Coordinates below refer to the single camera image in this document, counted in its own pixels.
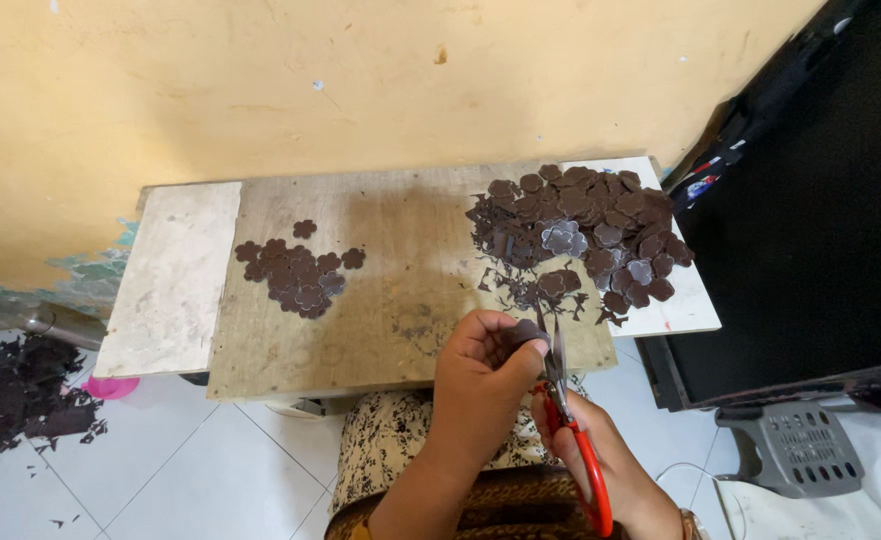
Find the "scrap pile on floor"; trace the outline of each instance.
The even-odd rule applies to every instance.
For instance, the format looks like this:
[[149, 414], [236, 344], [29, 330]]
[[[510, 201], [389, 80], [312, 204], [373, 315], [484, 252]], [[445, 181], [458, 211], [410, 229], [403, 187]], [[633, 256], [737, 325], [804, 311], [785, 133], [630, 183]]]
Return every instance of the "scrap pile on floor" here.
[[[309, 239], [316, 230], [312, 220], [298, 221], [293, 226], [293, 236]], [[287, 240], [282, 238], [271, 238], [263, 246], [247, 240], [234, 252], [237, 261], [247, 263], [244, 279], [266, 280], [267, 296], [277, 300], [282, 311], [299, 313], [304, 319], [316, 319], [326, 313], [334, 304], [331, 297], [343, 292], [347, 279], [337, 272], [340, 264], [345, 270], [361, 268], [367, 257], [357, 248], [340, 256], [332, 251], [314, 256], [300, 244], [288, 248]]]
[[89, 443], [107, 432], [96, 414], [103, 401], [65, 387], [83, 360], [74, 346], [39, 335], [0, 344], [0, 454], [17, 448], [21, 434], [47, 438], [42, 452], [56, 451], [59, 436], [86, 432], [80, 442]]
[[[641, 187], [631, 171], [571, 167], [561, 174], [556, 165], [543, 165], [519, 184], [495, 179], [487, 191], [489, 196], [476, 195], [466, 215], [475, 225], [474, 244], [503, 263], [506, 275], [487, 269], [483, 277], [493, 272], [496, 286], [507, 287], [507, 298], [520, 310], [542, 300], [556, 311], [560, 300], [580, 288], [572, 270], [524, 278], [537, 264], [567, 255], [584, 260], [587, 275], [604, 293], [597, 324], [609, 319], [619, 326], [626, 317], [615, 313], [645, 308], [650, 297], [672, 297], [667, 276], [674, 264], [690, 266], [694, 260], [694, 252], [671, 232], [670, 198]], [[483, 279], [480, 289], [490, 290]], [[581, 295], [575, 297], [580, 310]]]

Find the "wooden board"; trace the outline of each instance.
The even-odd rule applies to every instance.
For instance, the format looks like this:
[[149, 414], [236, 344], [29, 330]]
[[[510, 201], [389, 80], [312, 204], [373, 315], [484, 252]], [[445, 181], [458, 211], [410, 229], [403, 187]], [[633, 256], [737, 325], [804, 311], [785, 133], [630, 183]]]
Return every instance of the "wooden board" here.
[[[640, 185], [644, 188], [660, 190], [660, 180], [650, 164], [650, 158], [623, 157], [618, 159], [591, 159], [588, 161], [567, 161], [560, 168], [587, 167], [595, 171], [607, 170], [633, 171], [640, 177]], [[683, 235], [673, 221], [674, 234], [681, 240]], [[716, 330], [721, 327], [721, 320], [714, 311], [714, 305], [703, 286], [703, 280], [697, 271], [697, 264], [684, 268], [674, 265], [671, 275], [667, 277], [674, 287], [674, 296], [667, 301], [650, 298], [650, 305], [643, 309], [631, 307], [626, 313], [626, 321], [617, 327], [607, 322], [610, 335], [615, 338], [640, 338], [644, 336], [661, 336], [666, 334], [684, 334]]]
[[[243, 278], [231, 258], [218, 315], [208, 398], [323, 397], [428, 386], [435, 355], [471, 309], [501, 310], [497, 295], [477, 289], [489, 258], [471, 240], [463, 213], [497, 178], [516, 180], [543, 161], [386, 173], [245, 180], [234, 245], [292, 236], [314, 219], [302, 243], [315, 255], [348, 248], [367, 253], [361, 269], [315, 321], [284, 313], [265, 282]], [[560, 267], [558, 257], [538, 270]], [[582, 261], [571, 268], [590, 280]], [[605, 325], [595, 325], [599, 295], [581, 322], [561, 320], [572, 372], [616, 365]], [[532, 311], [521, 316], [533, 318]]]
[[207, 369], [240, 203], [239, 181], [150, 193], [95, 377]]

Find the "white tile floor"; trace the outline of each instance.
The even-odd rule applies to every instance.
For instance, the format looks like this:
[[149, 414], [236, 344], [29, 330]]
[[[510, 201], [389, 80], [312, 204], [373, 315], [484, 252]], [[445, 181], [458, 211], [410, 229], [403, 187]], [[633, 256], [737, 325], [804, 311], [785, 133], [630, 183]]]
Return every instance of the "white tile floor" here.
[[[15, 335], [1, 331], [0, 341]], [[644, 468], [654, 476], [687, 461], [735, 472], [733, 439], [713, 415], [658, 410], [633, 341], [615, 346], [620, 366], [589, 375], [585, 386]], [[90, 353], [71, 383], [86, 381], [95, 361]], [[309, 422], [258, 403], [218, 405], [178, 376], [153, 376], [98, 418], [109, 432], [90, 445], [74, 435], [56, 452], [25, 443], [2, 454], [0, 538], [322, 538], [343, 417]], [[679, 470], [661, 485], [715, 540], [727, 540], [712, 483], [698, 476]]]

